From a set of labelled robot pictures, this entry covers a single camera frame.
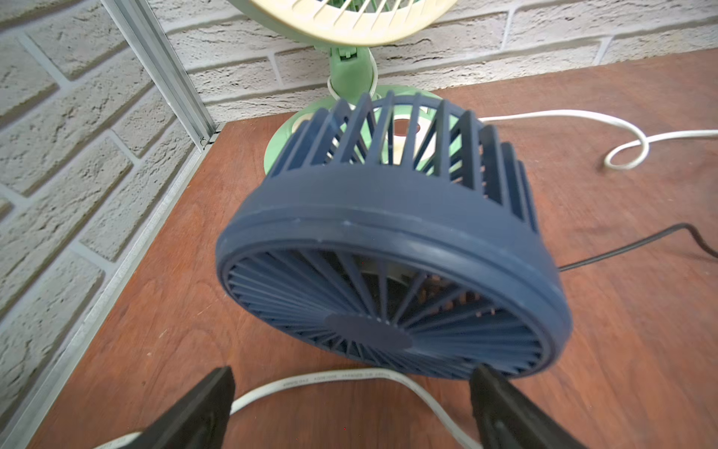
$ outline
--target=fan stand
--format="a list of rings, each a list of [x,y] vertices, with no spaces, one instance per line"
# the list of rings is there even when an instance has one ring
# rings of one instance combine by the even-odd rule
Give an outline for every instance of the fan stand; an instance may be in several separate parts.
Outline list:
[[[418,88],[403,85],[377,85],[378,71],[376,63],[367,47],[331,47],[320,50],[329,53],[330,76],[327,80],[327,88],[332,95],[310,104],[279,127],[267,144],[264,154],[265,173],[269,173],[286,141],[299,128],[299,125],[303,121],[310,120],[317,110],[321,108],[331,109],[339,98],[344,98],[350,104],[356,104],[365,92],[369,92],[372,99],[376,100],[385,97],[389,91],[393,91],[397,96],[420,93],[424,96],[439,98],[433,93]],[[406,107],[406,114],[402,114],[401,108],[398,108],[395,120],[408,119],[410,111],[410,106]],[[427,111],[426,114],[422,114],[422,119],[431,121],[433,115],[432,111]],[[396,153],[395,157],[397,155],[401,157],[400,152]]]

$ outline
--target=navy blue fan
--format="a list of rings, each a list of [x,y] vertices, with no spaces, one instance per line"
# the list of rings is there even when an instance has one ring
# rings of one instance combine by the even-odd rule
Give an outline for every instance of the navy blue fan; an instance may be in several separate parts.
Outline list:
[[[512,146],[420,95],[302,123],[220,236],[217,272],[269,325],[404,373],[526,376],[572,329]]]

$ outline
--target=black cable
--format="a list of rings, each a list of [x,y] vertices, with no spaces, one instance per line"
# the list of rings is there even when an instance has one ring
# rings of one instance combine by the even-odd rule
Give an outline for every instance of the black cable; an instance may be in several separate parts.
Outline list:
[[[574,262],[573,264],[564,265],[562,267],[559,267],[560,272],[565,272],[570,269],[583,267],[584,265],[593,264],[594,262],[602,261],[603,259],[608,259],[609,257],[617,256],[618,254],[627,253],[632,249],[636,249],[640,246],[647,245],[653,241],[662,239],[663,237],[670,235],[676,231],[680,231],[681,229],[688,229],[688,231],[693,236],[693,240],[696,241],[698,246],[701,247],[703,251],[710,254],[711,256],[718,259],[718,251],[708,246],[708,243],[703,239],[701,236],[701,233],[698,232],[698,229],[696,226],[693,226],[690,223],[678,223],[670,228],[663,229],[661,232],[657,232],[653,234],[652,236],[648,236],[645,239],[641,239],[639,241],[635,241],[631,244],[628,244],[626,246],[621,246],[620,248],[614,249],[613,251],[609,251],[607,253],[599,254],[598,256],[589,257],[588,259],[579,260],[578,262]]]

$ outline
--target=wooden tabletop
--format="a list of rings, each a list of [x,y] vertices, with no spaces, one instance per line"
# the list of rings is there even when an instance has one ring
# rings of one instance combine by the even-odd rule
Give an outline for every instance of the wooden tabletop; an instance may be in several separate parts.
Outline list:
[[[622,117],[649,135],[717,128],[718,50],[438,94],[477,116],[577,108]],[[140,430],[216,366],[232,366],[237,396],[285,376],[358,366],[244,312],[215,276],[216,239],[264,177],[264,148],[287,117],[234,122],[220,133],[32,448],[90,449]],[[679,221],[718,246],[716,140],[654,144],[639,168],[605,172],[603,155],[633,140],[629,133],[584,119],[501,123],[499,132],[526,163],[557,264]],[[683,231],[561,279],[571,340],[558,364],[515,384],[593,448],[716,447],[718,262]],[[414,378],[477,437],[465,382]],[[459,446],[408,389],[370,380],[262,399],[230,418],[224,447]]]

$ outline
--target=white cable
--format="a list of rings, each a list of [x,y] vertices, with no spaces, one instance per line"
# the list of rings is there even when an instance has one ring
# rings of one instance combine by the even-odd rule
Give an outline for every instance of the white cable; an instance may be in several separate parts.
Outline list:
[[[660,140],[668,139],[688,139],[695,137],[718,136],[718,129],[702,129],[695,131],[668,132],[665,134],[657,134],[655,136],[648,137],[636,125],[629,123],[626,120],[622,120],[614,116],[608,116],[606,114],[600,114],[598,112],[580,111],[577,109],[556,109],[552,111],[530,112],[528,114],[516,114],[512,116],[484,117],[479,120],[489,122],[514,119],[530,119],[533,117],[582,117],[583,119],[601,121],[603,123],[618,126],[619,128],[631,131],[635,134],[638,140],[628,142],[627,144],[623,144],[619,147],[612,149],[608,154],[606,154],[606,158],[603,159],[603,165],[606,166],[606,168],[614,170],[631,170],[632,168],[636,168],[638,165],[640,165],[640,163],[643,162],[646,157],[648,157],[648,152],[651,150],[651,142],[658,142]],[[616,154],[620,153],[624,149],[638,146],[640,146],[640,154],[634,160],[619,165],[616,165],[611,162],[613,160],[613,157],[615,157]]]
[[[451,433],[452,437],[459,442],[464,449],[482,449],[481,444],[477,443],[473,438],[467,435],[461,427],[454,422],[451,417],[444,411],[441,404],[425,389],[423,389],[415,381],[401,373],[384,368],[364,368],[364,369],[339,369],[335,371],[321,371],[318,373],[303,374],[301,376],[287,377],[286,379],[271,382],[270,384],[260,386],[254,390],[243,394],[239,399],[232,402],[230,415],[234,415],[238,410],[243,409],[247,405],[261,399],[270,394],[277,393],[296,386],[321,384],[324,382],[336,381],[353,381],[365,379],[388,379],[398,382],[411,391],[416,393],[426,405],[432,409],[439,421]],[[130,433],[123,437],[112,440],[108,443],[98,446],[95,449],[117,449],[128,445],[140,435],[140,432]]]
[[[661,140],[669,140],[669,139],[693,139],[696,137],[714,137],[718,136],[718,129],[696,129],[694,131],[674,131],[674,132],[666,132],[663,134],[656,134],[655,136],[649,136],[648,137],[648,143],[653,142],[659,142]],[[613,157],[623,151],[627,148],[633,148],[640,145],[640,141],[634,140],[633,142],[628,142],[627,144],[623,144],[619,147],[616,147],[612,149],[608,154],[606,154],[606,158],[603,159],[603,165],[609,168],[613,168],[614,170],[630,170],[634,168],[636,165],[640,164],[643,159],[636,162],[638,158],[634,159],[633,161],[623,164],[623,165],[614,165],[611,163],[611,159]]]

